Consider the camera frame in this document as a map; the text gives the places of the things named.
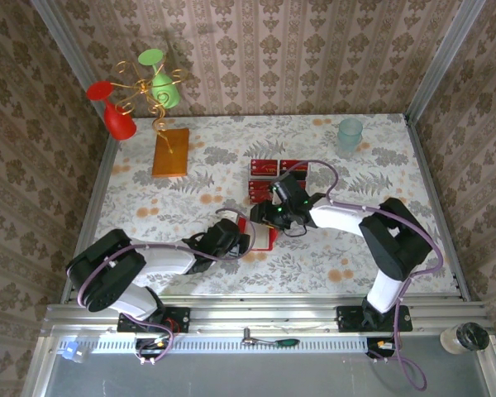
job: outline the patterned wallpaper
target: patterned wallpaper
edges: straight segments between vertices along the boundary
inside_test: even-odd
[[[471,293],[496,331],[496,0],[487,0],[418,123]]]
[[[57,3],[99,79],[158,47],[191,72],[170,114],[217,115],[404,112],[460,0]]]
[[[0,0],[0,396],[59,300],[107,133],[29,2]]]

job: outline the glass cup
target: glass cup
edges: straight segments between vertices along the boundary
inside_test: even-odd
[[[338,141],[336,153],[343,158],[349,158],[356,152],[362,142],[362,123],[355,118],[346,118],[338,126]]]

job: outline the orange wooden block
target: orange wooden block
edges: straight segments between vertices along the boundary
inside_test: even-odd
[[[168,178],[187,175],[189,129],[167,130],[163,134],[169,139],[173,153],[169,153],[165,140],[157,136],[155,159],[152,163],[152,176],[154,178]]]

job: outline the floral tablecloth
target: floral tablecloth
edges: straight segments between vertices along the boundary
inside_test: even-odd
[[[188,176],[170,179],[150,176],[155,149],[152,119],[136,120],[136,135],[121,143],[114,161],[96,237],[120,227],[135,238],[171,242],[205,231],[219,219],[214,213],[218,208],[249,213],[249,160],[271,158],[328,161],[340,174],[338,199],[377,205],[388,196],[400,198],[441,244],[402,116],[353,117],[363,123],[364,139],[349,160],[335,152],[343,115],[169,119],[171,127],[190,130]],[[332,181],[330,170],[310,165],[310,194],[324,192]],[[435,263],[431,254],[422,266]],[[201,274],[154,274],[136,282],[163,294],[363,295],[376,272],[362,238],[317,229],[300,238],[280,236],[270,252],[218,262]],[[457,289],[446,265],[438,274],[416,280],[409,292],[457,294]]]

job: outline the screwdriver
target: screwdriver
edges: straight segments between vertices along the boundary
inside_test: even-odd
[[[277,346],[277,347],[294,347],[299,344],[299,339],[288,338],[288,339],[280,339],[278,341],[264,341],[262,339],[257,339],[255,337],[250,337],[250,329],[245,328],[245,334],[242,338],[241,343],[247,346],[253,346],[256,343],[269,345],[269,346]]]

